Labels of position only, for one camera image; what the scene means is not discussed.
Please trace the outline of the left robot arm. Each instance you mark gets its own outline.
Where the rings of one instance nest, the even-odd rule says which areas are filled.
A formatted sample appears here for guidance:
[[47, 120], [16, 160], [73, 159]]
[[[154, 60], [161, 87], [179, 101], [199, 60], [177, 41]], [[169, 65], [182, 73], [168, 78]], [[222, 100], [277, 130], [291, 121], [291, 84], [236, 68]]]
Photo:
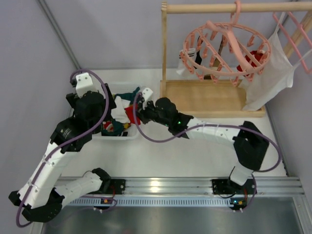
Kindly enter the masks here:
[[101, 86], [103, 94], [91, 86], [82, 94], [69, 93], [66, 96], [74, 109], [73, 115], [56, 126], [42, 160], [27, 183], [9, 194], [9, 200], [18, 207], [18, 227], [27, 226], [20, 223], [21, 216], [28, 224], [46, 223], [73, 200], [89, 193], [104, 193], [110, 187], [111, 177], [101, 168], [95, 168], [66, 185], [55, 185], [72, 158], [92, 140], [94, 134], [101, 132], [103, 122], [115, 108], [108, 84]]

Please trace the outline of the red Christmas sock front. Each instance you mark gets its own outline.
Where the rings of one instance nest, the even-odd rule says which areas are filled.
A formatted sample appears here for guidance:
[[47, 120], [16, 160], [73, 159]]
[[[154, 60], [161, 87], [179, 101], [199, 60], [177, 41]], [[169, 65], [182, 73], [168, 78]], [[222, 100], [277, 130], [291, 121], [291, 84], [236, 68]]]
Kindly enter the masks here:
[[134, 113], [133, 113], [133, 105], [130, 105], [129, 107], [125, 108], [125, 113], [130, 121], [131, 124], [136, 124], [135, 120], [137, 121], [138, 125], [141, 124], [140, 122], [140, 119], [138, 117], [135, 117], [134, 116]]

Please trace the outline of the pink round clip hanger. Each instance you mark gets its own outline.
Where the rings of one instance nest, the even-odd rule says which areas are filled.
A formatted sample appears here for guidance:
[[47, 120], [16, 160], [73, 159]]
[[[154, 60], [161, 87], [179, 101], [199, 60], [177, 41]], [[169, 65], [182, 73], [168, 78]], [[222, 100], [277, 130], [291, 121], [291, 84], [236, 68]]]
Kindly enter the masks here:
[[[202, 26], [195, 28], [185, 38], [182, 46], [187, 62], [185, 66], [191, 75], [203, 80], [210, 75], [214, 82], [220, 78], [228, 78], [234, 86], [240, 78], [252, 81], [256, 74], [260, 75], [271, 57], [271, 44], [260, 32], [239, 24], [242, 12], [241, 1], [235, 1], [235, 11], [231, 13], [228, 22], [206, 21]], [[188, 50], [195, 48], [198, 37], [202, 39], [200, 55], [202, 63], [195, 62], [195, 57], [188, 56]], [[218, 54], [221, 38], [224, 36], [224, 47], [221, 55]], [[211, 69], [214, 58], [220, 61], [217, 70]]]

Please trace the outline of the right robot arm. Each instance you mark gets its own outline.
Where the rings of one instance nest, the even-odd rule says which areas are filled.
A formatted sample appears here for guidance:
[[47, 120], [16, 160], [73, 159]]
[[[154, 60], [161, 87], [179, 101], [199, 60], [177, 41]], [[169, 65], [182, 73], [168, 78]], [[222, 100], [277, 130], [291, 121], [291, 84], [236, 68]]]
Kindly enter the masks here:
[[206, 140], [234, 149], [238, 163], [228, 178], [230, 193], [242, 189], [252, 173], [260, 170], [269, 147], [269, 141], [252, 122], [233, 127], [207, 123], [179, 112], [166, 97], [156, 102], [140, 97], [133, 114], [143, 124], [153, 121], [166, 126], [176, 137]]

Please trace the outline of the plain white sock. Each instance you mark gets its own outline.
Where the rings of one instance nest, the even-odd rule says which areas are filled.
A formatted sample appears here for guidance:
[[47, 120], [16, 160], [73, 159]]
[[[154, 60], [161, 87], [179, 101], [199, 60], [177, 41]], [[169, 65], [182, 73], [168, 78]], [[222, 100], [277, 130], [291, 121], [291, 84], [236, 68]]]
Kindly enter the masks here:
[[122, 99], [120, 96], [117, 96], [115, 98], [115, 104], [116, 108], [111, 110], [112, 118], [122, 124], [130, 123], [130, 120], [125, 111], [125, 108], [128, 108], [130, 106], [130, 101]]

